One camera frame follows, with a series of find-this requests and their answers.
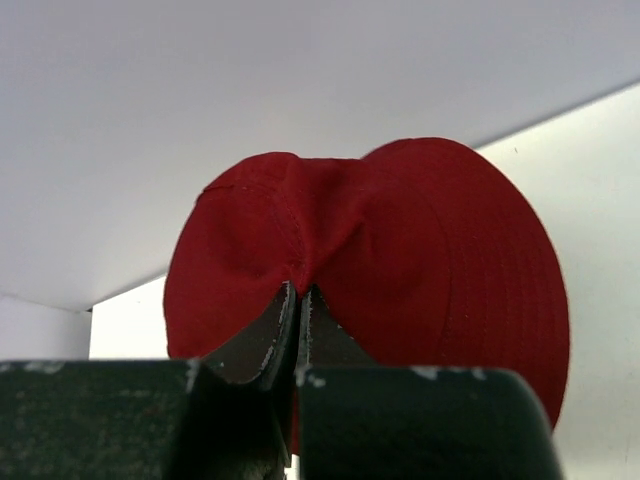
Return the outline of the red bucket hat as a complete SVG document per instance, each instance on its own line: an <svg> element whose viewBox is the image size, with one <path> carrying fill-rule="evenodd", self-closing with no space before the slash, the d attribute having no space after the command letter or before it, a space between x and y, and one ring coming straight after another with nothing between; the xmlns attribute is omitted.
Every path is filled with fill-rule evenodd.
<svg viewBox="0 0 640 480"><path fill-rule="evenodd" d="M222 173L198 196L172 256L169 357L211 354L283 284L297 296L298 456L300 314L312 288L377 365L512 371L556 427L570 360L559 261L526 198L474 150L414 138L359 159L265 153Z"/></svg>

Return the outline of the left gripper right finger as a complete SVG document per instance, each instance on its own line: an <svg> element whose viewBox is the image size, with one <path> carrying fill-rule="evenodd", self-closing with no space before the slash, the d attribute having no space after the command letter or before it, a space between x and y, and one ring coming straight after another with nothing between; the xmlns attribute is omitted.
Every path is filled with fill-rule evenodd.
<svg viewBox="0 0 640 480"><path fill-rule="evenodd" d="M304 479L560 479L549 422L504 369L377 365L303 298L298 356Z"/></svg>

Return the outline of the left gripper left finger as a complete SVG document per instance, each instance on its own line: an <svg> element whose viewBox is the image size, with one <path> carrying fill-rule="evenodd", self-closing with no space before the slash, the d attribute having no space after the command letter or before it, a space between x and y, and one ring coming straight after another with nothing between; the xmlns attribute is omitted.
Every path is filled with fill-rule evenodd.
<svg viewBox="0 0 640 480"><path fill-rule="evenodd" d="M297 296L203 358L5 361L5 479L280 479L290 463Z"/></svg>

